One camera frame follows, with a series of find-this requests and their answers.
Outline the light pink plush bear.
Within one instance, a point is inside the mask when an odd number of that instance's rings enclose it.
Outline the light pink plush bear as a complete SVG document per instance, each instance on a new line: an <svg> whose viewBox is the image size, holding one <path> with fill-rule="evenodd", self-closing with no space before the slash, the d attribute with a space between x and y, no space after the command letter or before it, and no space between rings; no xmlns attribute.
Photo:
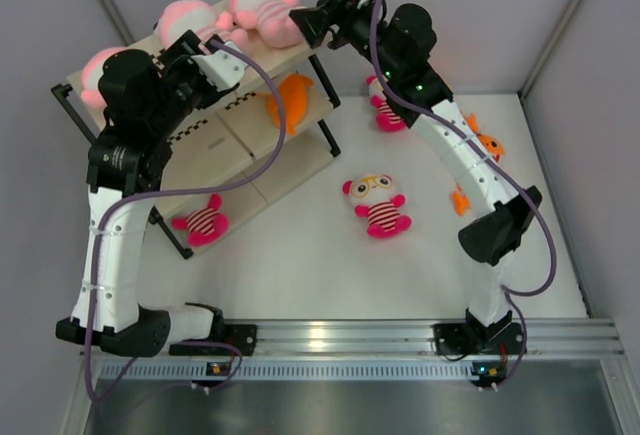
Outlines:
<svg viewBox="0 0 640 435"><path fill-rule="evenodd" d="M91 109L103 110L106 102L98 90L98 82L103 75L106 60L125 50L125 47L106 48L96 53L81 71L81 100Z"/></svg>
<svg viewBox="0 0 640 435"><path fill-rule="evenodd" d="M237 25L256 31L264 43L283 49L299 45L304 37L290 17L300 0L228 0L228 8Z"/></svg>
<svg viewBox="0 0 640 435"><path fill-rule="evenodd" d="M203 0L178 0L167 5L154 33L164 48L169 48L185 32L191 30L202 42L217 35L223 42L232 42L241 50L248 46L247 32L234 24L226 10L218 11Z"/></svg>

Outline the hot pink bear with glasses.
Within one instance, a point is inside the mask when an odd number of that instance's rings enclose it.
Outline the hot pink bear with glasses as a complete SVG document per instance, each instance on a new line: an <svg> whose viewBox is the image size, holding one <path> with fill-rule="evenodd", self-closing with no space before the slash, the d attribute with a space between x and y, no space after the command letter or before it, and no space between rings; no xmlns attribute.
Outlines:
<svg viewBox="0 0 640 435"><path fill-rule="evenodd" d="M356 216L366 220L369 237L389 239L411 227L411 217L401 211L406 197L388 174L361 175L345 181L341 190L353 206Z"/></svg>

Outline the large orange plush whale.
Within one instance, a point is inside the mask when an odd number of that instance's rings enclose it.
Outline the large orange plush whale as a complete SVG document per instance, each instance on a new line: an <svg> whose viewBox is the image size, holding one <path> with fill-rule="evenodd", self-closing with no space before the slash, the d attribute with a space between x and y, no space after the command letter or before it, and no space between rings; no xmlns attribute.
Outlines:
<svg viewBox="0 0 640 435"><path fill-rule="evenodd" d="M503 144L495 137L482 133L475 113L469 115L462 114L467 126L477 136L479 142L484 146L488 153L491 154L495 162L499 162L505 155L506 151Z"/></svg>

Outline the small orange plush whale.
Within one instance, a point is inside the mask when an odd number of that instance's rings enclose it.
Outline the small orange plush whale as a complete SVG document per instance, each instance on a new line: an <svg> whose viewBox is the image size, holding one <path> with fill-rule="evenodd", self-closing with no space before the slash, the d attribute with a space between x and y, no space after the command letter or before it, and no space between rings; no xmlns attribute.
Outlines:
<svg viewBox="0 0 640 435"><path fill-rule="evenodd" d="M456 184L455 190L451 193L451 202L455 213L460 217L465 216L472 209L471 202L460 184Z"/></svg>

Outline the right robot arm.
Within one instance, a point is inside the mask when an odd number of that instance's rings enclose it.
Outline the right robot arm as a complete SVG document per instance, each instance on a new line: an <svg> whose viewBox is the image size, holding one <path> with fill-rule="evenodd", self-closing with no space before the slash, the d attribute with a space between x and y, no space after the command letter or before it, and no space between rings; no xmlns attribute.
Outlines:
<svg viewBox="0 0 640 435"><path fill-rule="evenodd" d="M384 21L374 4L321 0L289 16L310 47L350 45L379 66L389 105L437 154L471 202L475 218L458 233L471 260L470 301L464 322L435 326L438 352L515 354L522 328L512 320L503 289L541 193L536 187L518 190L497 173L492 155L467 126L453 92L428 62L437 41L428 11L406 3Z"/></svg>

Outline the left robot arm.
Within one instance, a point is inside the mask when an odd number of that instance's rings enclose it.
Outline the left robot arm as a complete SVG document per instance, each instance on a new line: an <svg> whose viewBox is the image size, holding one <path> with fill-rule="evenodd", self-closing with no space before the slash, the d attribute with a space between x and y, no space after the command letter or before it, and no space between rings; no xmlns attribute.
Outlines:
<svg viewBox="0 0 640 435"><path fill-rule="evenodd" d="M206 45L186 31L158 58L141 49L109 56L98 80L106 120L88 153L90 226L82 285L58 339L124 357L153 357L191 340L204 354L226 341L220 309L188 303L142 307L141 250L156 192L182 121L224 96L200 68Z"/></svg>

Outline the orange plush whale on shelf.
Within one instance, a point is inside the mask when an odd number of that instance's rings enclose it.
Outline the orange plush whale on shelf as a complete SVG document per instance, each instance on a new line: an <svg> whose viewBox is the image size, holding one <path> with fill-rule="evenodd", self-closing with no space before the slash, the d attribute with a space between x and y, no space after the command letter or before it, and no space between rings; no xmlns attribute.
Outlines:
<svg viewBox="0 0 640 435"><path fill-rule="evenodd" d="M296 128L306 117L309 106L309 90L314 86L311 78L293 73L278 85L278 92L284 103L286 132L296 136ZM280 127L279 108L272 94L258 93L266 102L266 110L274 125Z"/></svg>

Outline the hot pink striped plush bear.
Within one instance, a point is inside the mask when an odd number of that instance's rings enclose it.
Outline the hot pink striped plush bear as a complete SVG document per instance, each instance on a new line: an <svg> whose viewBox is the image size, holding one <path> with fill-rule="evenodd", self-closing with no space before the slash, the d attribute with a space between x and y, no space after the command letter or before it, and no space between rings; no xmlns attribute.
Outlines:
<svg viewBox="0 0 640 435"><path fill-rule="evenodd" d="M175 217L171 226L187 233L187 244L191 248L200 248L216 242L226 234L230 227L228 217L220 211L222 198L214 193L207 205L187 216Z"/></svg>

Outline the beige three-tier black-frame shelf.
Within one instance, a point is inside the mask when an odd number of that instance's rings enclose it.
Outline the beige three-tier black-frame shelf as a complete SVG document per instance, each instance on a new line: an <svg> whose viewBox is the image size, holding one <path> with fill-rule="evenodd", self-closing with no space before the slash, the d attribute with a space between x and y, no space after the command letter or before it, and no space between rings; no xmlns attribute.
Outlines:
<svg viewBox="0 0 640 435"><path fill-rule="evenodd" d="M323 125L339 103L324 75L312 79L314 86L308 92L307 114L296 128L297 135L286 132L278 85L288 75L298 73L298 64L303 59L313 59L314 52L305 44L272 48L257 32L247 34L249 42L245 50L230 41L223 42L217 35L204 42L237 56L248 67L234 91L206 109L193 111L169 138L172 156L164 169L148 223L159 225L184 258L213 243L191 248L187 233L171 226L173 218L203 208L210 196L217 193L222 198L220 211L230 222L227 234L325 168L340 152L337 145L320 151L319 142L311 133L311 127ZM125 49L141 49L158 58L165 48L153 33ZM67 84L53 88L60 103L66 102L70 92L80 96L81 71ZM258 93L275 97L280 127L271 121L266 102ZM85 130L91 147L106 120L104 109L85 107L96 122L95 129Z"/></svg>

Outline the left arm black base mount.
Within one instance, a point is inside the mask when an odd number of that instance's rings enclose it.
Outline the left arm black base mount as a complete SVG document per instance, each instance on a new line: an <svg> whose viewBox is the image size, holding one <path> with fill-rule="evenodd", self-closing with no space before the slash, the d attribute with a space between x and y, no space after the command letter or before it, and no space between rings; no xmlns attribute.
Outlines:
<svg viewBox="0 0 640 435"><path fill-rule="evenodd" d="M258 327L255 324L227 324L219 343L236 347L243 356L251 356L257 344ZM171 356L224 356L233 352L222 347L205 346L203 341L195 340L195 346L188 346L185 342L169 347Z"/></svg>

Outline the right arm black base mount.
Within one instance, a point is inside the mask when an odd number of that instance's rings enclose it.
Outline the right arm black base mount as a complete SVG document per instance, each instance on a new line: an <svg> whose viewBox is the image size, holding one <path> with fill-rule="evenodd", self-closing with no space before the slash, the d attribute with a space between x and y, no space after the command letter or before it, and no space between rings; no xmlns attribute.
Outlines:
<svg viewBox="0 0 640 435"><path fill-rule="evenodd" d="M519 323L499 328L471 323L440 323L434 326L436 353L446 356L519 355L524 334Z"/></svg>

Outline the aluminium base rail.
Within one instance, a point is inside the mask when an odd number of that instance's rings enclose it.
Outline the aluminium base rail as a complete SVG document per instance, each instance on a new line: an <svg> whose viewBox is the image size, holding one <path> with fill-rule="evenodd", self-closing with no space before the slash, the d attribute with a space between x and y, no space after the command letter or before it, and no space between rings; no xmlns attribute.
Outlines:
<svg viewBox="0 0 640 435"><path fill-rule="evenodd" d="M458 320L238 320L255 324L251 356L446 356L436 353L434 326ZM524 334L521 352L543 358L609 358L624 354L610 320L593 318L517 320ZM460 356L446 356L455 359Z"/></svg>

